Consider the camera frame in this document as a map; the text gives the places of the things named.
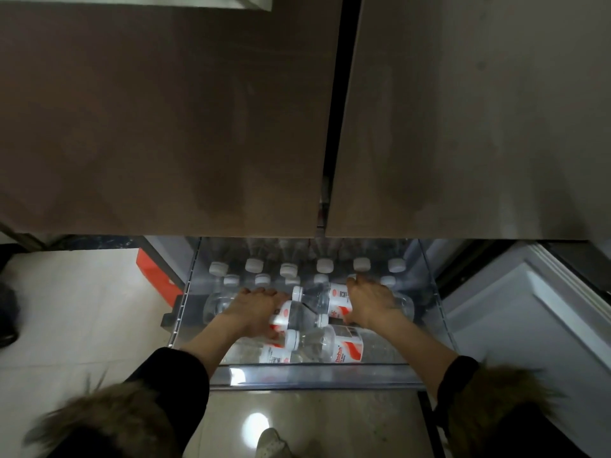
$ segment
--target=person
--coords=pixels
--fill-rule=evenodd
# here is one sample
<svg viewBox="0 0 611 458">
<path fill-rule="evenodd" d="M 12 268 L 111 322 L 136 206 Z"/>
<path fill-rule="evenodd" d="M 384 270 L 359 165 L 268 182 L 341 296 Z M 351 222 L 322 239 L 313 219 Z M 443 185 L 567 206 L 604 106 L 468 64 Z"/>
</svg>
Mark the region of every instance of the person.
<svg viewBox="0 0 611 458">
<path fill-rule="evenodd" d="M 434 417 L 455 458 L 585 456 L 549 420 L 553 392 L 534 373 L 459 356 L 405 318 L 386 286 L 362 275 L 347 285 L 353 310 L 346 323 L 377 332 L 414 368 L 437 401 Z M 273 289 L 242 289 L 180 350 L 158 349 L 125 382 L 69 400 L 42 417 L 27 442 L 54 458 L 179 457 L 202 420 L 208 382 L 229 347 L 241 337 L 276 337 L 269 319 L 288 299 Z M 268 429 L 256 456 L 291 453 Z"/>
</svg>

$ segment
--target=red object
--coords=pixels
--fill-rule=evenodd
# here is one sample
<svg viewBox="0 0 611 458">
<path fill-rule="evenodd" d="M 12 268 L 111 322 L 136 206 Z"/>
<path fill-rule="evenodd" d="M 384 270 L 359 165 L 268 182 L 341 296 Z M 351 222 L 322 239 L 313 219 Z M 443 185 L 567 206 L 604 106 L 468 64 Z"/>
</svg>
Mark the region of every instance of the red object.
<svg viewBox="0 0 611 458">
<path fill-rule="evenodd" d="M 138 265 L 142 275 L 157 289 L 157 292 L 161 294 L 167 304 L 170 307 L 174 307 L 176 296 L 183 293 L 180 288 L 172 283 L 172 280 L 168 278 L 162 269 L 157 267 L 157 264 L 142 249 L 138 251 L 136 265 Z"/>
</svg>

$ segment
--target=hand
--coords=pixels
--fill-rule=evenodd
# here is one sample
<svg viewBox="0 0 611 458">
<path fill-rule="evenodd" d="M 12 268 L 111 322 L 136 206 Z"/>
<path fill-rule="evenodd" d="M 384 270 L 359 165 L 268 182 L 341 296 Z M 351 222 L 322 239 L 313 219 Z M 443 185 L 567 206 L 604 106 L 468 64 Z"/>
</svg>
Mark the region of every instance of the hand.
<svg viewBox="0 0 611 458">
<path fill-rule="evenodd" d="M 223 317 L 232 321 L 236 325 L 238 337 L 264 336 L 276 339 L 278 333 L 271 329 L 270 318 L 275 309 L 290 299 L 286 292 L 277 292 L 275 289 L 257 288 L 250 292 L 242 288 L 229 307 L 217 318 Z"/>
<path fill-rule="evenodd" d="M 368 280 L 361 274 L 354 278 L 348 278 L 348 297 L 352 303 L 352 312 L 344 315 L 347 324 L 357 323 L 359 326 L 375 331 L 379 321 L 383 319 L 389 311 L 396 311 L 398 315 L 403 315 L 395 307 L 395 298 L 386 286 Z"/>
</svg>

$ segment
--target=person's left hand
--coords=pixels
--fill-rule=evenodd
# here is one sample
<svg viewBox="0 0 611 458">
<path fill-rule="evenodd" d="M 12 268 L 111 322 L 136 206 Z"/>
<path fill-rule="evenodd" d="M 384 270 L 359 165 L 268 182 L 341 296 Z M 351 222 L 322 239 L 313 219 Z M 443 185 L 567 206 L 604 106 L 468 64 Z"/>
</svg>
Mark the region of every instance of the person's left hand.
<svg viewBox="0 0 611 458">
<path fill-rule="evenodd" d="M 242 288 L 229 307 L 220 315 L 231 319 L 237 325 L 239 336 L 255 338 L 264 336 L 276 339 L 278 333 L 271 329 L 270 318 L 274 310 L 280 308 L 291 297 L 286 292 L 275 289 L 256 288 L 249 291 Z"/>
</svg>

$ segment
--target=sleeve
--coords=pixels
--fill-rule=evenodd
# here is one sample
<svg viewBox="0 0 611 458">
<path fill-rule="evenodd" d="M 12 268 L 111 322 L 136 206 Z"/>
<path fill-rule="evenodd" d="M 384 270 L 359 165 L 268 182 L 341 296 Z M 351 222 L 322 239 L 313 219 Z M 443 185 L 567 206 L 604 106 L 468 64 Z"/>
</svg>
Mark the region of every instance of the sleeve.
<svg viewBox="0 0 611 458">
<path fill-rule="evenodd" d="M 27 433 L 50 457 L 180 457 L 208 403 L 203 364 L 156 350 L 121 384 L 69 400 Z"/>
<path fill-rule="evenodd" d="M 439 385 L 434 415 L 455 458 L 585 457 L 548 419 L 554 395 L 527 369 L 458 357 Z"/>
</svg>

